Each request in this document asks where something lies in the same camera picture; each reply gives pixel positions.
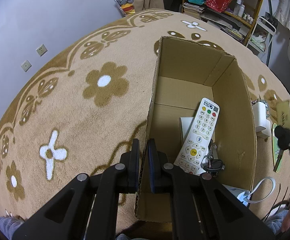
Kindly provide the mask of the wall socket plate lower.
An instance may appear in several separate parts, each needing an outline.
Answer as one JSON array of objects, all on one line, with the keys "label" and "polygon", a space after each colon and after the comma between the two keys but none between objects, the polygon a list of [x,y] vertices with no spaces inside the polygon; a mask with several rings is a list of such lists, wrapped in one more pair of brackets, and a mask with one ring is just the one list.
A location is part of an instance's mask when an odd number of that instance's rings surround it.
[{"label": "wall socket plate lower", "polygon": [[24,70],[24,72],[27,72],[31,67],[32,67],[32,64],[28,60],[25,60],[21,64],[21,68]]}]

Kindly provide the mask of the green oval Pochacco speaker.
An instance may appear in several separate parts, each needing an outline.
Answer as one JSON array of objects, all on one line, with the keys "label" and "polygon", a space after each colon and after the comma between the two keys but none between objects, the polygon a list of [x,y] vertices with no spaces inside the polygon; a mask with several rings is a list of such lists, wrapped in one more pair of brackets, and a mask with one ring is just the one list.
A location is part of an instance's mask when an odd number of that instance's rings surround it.
[{"label": "green oval Pochacco speaker", "polygon": [[280,148],[277,144],[277,137],[275,136],[274,129],[276,128],[277,124],[273,123],[272,124],[272,150],[273,150],[273,166],[276,165]]}]

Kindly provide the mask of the wooden bookshelf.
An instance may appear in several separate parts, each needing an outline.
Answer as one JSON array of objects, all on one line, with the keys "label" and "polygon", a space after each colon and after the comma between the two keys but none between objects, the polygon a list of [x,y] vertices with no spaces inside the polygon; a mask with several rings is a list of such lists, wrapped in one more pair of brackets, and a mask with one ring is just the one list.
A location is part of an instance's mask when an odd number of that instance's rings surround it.
[{"label": "wooden bookshelf", "polygon": [[224,12],[217,12],[206,6],[199,20],[204,20],[231,37],[247,45],[251,32],[256,24],[263,0],[232,0]]}]

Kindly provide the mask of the wall socket plate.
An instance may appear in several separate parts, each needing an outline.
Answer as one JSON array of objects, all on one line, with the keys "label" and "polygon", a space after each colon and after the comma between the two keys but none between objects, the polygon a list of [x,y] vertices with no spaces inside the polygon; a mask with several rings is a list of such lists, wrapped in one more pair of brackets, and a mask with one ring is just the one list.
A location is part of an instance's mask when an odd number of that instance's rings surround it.
[{"label": "wall socket plate", "polygon": [[31,67],[32,67],[32,64],[28,60],[25,60],[21,64],[21,68],[24,70],[24,72],[27,72]]},{"label": "wall socket plate", "polygon": [[43,56],[48,50],[46,49],[46,46],[42,44],[40,47],[36,49],[36,52],[39,56]]}]

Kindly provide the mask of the black car key bunch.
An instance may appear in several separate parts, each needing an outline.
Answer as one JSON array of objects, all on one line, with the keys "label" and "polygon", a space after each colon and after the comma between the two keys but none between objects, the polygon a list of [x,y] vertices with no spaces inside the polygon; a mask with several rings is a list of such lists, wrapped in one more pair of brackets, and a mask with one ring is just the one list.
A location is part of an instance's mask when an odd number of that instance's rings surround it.
[{"label": "black car key bunch", "polygon": [[219,172],[225,169],[225,163],[217,157],[217,146],[214,142],[210,143],[209,151],[203,157],[201,166],[205,172],[211,174],[213,177],[217,177]]}]

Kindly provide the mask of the black single key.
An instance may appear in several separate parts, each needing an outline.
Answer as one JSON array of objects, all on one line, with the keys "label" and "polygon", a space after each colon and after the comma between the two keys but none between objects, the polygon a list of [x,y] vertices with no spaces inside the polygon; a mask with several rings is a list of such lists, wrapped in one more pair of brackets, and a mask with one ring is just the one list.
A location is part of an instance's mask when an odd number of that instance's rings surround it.
[{"label": "black single key", "polygon": [[277,137],[277,144],[280,148],[279,156],[273,169],[273,171],[276,172],[283,157],[283,153],[286,150],[289,150],[290,153],[290,129],[283,128],[282,126],[276,126],[276,128],[274,129],[274,133]]}]

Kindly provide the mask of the white metal trolley cart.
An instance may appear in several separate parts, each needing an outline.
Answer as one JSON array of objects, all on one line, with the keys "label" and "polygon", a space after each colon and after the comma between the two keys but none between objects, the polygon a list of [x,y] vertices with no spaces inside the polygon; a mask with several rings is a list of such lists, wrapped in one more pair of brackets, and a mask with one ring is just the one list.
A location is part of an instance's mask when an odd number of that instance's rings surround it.
[{"label": "white metal trolley cart", "polygon": [[276,26],[273,24],[273,21],[263,16],[258,16],[256,24],[248,39],[247,48],[249,48],[259,59],[262,59],[269,50],[275,35]]}]

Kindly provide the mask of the stack of books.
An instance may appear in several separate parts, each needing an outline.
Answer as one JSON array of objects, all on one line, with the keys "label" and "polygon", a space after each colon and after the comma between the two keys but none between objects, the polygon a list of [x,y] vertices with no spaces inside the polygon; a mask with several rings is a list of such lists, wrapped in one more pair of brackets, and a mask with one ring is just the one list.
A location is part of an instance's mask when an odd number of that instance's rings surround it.
[{"label": "stack of books", "polygon": [[182,4],[182,8],[184,14],[200,19],[201,15],[204,13],[206,9],[206,6],[184,2]]}]

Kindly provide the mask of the white tall charger block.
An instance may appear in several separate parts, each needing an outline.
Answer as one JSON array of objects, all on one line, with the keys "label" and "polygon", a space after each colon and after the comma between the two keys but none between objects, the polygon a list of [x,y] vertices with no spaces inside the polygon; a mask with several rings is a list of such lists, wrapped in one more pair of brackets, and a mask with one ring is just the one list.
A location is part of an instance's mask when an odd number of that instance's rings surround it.
[{"label": "white tall charger block", "polygon": [[256,135],[262,139],[271,136],[271,123],[268,104],[264,100],[255,100],[252,105]]}]

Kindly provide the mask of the white rectangular device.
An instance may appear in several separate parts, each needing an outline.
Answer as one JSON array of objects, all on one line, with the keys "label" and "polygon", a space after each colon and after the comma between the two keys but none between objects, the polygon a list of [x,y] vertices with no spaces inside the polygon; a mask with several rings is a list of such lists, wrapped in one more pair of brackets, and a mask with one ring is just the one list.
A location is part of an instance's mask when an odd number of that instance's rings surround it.
[{"label": "white rectangular device", "polygon": [[184,144],[185,139],[188,136],[189,129],[192,126],[194,117],[180,117],[179,123],[180,123],[180,134],[181,134],[181,144]]}]

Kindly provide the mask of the white TV remote control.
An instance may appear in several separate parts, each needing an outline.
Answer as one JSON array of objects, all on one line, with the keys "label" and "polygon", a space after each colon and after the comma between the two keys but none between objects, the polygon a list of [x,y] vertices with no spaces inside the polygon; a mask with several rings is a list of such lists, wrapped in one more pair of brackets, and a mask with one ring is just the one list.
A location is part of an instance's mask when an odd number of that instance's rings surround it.
[{"label": "white TV remote control", "polygon": [[202,98],[195,118],[189,127],[181,150],[174,162],[184,172],[200,175],[207,164],[208,146],[215,131],[220,107],[208,98]]}]

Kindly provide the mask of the brown floral carpet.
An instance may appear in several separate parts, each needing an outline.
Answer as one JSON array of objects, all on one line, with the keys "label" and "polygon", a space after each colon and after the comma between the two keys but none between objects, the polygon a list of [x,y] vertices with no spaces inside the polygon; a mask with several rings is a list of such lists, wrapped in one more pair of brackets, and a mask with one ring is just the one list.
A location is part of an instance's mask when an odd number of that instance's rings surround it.
[{"label": "brown floral carpet", "polygon": [[[90,33],[48,62],[25,85],[0,121],[0,216],[31,217],[77,174],[103,172],[129,149],[147,119],[136,51],[162,37],[211,42],[234,56],[251,102],[290,96],[272,71],[223,31],[188,15],[146,10]],[[273,171],[271,139],[256,136],[251,189],[273,177],[273,193],[250,208],[264,217],[290,197],[290,155]]]}]

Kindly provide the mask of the cardboard box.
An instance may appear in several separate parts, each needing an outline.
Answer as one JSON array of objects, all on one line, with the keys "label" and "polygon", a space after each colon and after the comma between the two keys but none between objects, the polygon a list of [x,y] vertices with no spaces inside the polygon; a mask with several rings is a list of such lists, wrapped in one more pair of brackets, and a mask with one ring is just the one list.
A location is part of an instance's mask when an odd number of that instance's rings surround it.
[{"label": "cardboard box", "polygon": [[220,107],[212,139],[225,163],[218,180],[249,190],[255,177],[256,134],[247,83],[237,59],[211,42],[162,37],[136,51],[147,119],[138,137],[174,163],[181,144],[180,117],[195,117],[202,98]]}]

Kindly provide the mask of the light blue cylindrical power bank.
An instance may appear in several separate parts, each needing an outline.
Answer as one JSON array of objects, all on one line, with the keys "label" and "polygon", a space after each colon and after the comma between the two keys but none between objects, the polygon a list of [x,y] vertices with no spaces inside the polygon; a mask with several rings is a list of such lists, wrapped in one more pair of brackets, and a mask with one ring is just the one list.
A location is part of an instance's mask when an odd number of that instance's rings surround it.
[{"label": "light blue cylindrical power bank", "polygon": [[[268,194],[266,194],[263,198],[259,199],[259,200],[251,200],[251,196],[257,191],[257,189],[260,187],[260,185],[266,180],[269,180],[272,183],[270,192]],[[260,180],[251,191],[245,190],[245,189],[240,189],[238,187],[225,185],[225,184],[223,184],[223,186],[229,192],[231,192],[244,206],[248,206],[249,204],[260,203],[263,200],[265,200],[266,198],[268,198],[273,193],[273,191],[275,190],[276,181],[275,181],[275,179],[273,177],[265,177],[262,180]]]}]

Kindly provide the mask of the tan key tag card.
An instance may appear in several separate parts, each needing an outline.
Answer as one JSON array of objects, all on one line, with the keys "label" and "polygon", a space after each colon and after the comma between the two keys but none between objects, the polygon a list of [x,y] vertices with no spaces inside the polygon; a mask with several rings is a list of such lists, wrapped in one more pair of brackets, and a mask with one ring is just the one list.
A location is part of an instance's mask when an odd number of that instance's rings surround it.
[{"label": "tan key tag card", "polygon": [[290,129],[290,101],[281,101],[276,104],[277,124]]}]

